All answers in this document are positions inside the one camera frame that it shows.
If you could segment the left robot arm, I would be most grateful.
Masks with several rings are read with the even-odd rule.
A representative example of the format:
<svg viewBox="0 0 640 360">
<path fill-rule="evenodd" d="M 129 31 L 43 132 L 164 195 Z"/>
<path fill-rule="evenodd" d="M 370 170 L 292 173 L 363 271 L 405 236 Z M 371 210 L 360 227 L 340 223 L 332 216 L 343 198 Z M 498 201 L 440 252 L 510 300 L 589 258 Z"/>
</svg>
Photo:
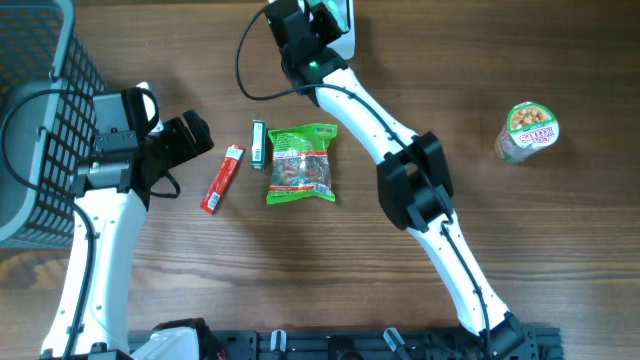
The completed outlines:
<svg viewBox="0 0 640 360">
<path fill-rule="evenodd" d="M 76 208 L 68 269 L 43 359 L 86 359 L 129 352 L 127 306 L 133 255 L 153 186 L 209 151 L 206 122 L 193 111 L 159 119 L 154 94 L 141 83 L 93 96 L 98 132 L 74 172 Z"/>
</svg>

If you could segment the pale green wipes packet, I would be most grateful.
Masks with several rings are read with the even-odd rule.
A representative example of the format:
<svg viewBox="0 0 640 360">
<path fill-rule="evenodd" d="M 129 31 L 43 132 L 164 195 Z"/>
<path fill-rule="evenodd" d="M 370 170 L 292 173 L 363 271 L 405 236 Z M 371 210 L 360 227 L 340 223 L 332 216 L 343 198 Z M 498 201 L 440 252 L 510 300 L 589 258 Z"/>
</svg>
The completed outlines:
<svg viewBox="0 0 640 360">
<path fill-rule="evenodd" d="M 336 20 L 336 23 L 342 32 L 348 32 L 350 29 L 348 16 L 347 0 L 307 0 L 310 7 L 323 4 L 329 13 Z"/>
</svg>

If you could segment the green snack bag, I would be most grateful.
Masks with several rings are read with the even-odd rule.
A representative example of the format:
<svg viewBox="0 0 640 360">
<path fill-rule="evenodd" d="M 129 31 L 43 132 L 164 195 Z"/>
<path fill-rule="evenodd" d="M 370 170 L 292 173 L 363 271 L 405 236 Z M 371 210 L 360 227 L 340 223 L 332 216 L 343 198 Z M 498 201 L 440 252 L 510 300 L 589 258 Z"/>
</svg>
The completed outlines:
<svg viewBox="0 0 640 360">
<path fill-rule="evenodd" d="M 323 123 L 269 130 L 273 172 L 266 203 L 275 205 L 309 197 L 334 202 L 328 150 L 337 135 L 336 125 Z"/>
</svg>

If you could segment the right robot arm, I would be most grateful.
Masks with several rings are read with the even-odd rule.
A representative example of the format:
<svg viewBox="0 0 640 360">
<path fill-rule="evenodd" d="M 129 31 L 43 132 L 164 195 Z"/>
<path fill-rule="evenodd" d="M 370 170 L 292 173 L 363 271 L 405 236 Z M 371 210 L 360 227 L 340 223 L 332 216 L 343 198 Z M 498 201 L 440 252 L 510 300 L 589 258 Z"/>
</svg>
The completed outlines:
<svg viewBox="0 0 640 360">
<path fill-rule="evenodd" d="M 277 0 L 263 13 L 292 92 L 341 122 L 372 157 L 379 203 L 389 221 L 429 256 L 470 339 L 469 352 L 507 359 L 527 333 L 491 288 L 464 239 L 438 138 L 397 122 L 349 67 L 355 47 L 352 9 L 350 1 Z"/>
</svg>

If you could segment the red snack packet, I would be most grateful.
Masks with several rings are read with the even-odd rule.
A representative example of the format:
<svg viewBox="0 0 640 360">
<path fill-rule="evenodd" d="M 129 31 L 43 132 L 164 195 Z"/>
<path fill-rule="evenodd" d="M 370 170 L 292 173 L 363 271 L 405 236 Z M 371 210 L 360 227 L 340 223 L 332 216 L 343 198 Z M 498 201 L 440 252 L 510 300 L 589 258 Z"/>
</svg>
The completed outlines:
<svg viewBox="0 0 640 360">
<path fill-rule="evenodd" d="M 228 189 L 234 175 L 236 174 L 241 159 L 245 153 L 245 148 L 231 144 L 225 153 L 221 166 L 211 183 L 205 198 L 200 203 L 200 207 L 209 214 L 214 214 L 217 205 Z"/>
</svg>

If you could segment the instant noodle cup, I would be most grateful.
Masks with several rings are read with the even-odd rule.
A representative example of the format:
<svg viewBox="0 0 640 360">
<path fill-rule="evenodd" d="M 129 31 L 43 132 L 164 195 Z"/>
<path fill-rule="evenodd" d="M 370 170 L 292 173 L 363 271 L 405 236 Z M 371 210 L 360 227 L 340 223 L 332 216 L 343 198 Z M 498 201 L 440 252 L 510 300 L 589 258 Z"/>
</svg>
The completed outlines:
<svg viewBox="0 0 640 360">
<path fill-rule="evenodd" d="M 555 115 L 545 106 L 523 102 L 509 112 L 494 150 L 506 162 L 521 162 L 554 144 L 560 135 Z"/>
</svg>

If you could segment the dark green small box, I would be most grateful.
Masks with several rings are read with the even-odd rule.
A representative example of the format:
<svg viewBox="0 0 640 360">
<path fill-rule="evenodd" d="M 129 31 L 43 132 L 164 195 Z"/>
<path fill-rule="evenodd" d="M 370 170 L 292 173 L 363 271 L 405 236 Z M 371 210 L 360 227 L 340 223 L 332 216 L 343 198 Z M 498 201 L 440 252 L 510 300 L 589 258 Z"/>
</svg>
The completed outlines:
<svg viewBox="0 0 640 360">
<path fill-rule="evenodd" d="M 254 120 L 252 123 L 251 166 L 256 170 L 263 170 L 266 164 L 266 136 L 265 123 Z"/>
</svg>

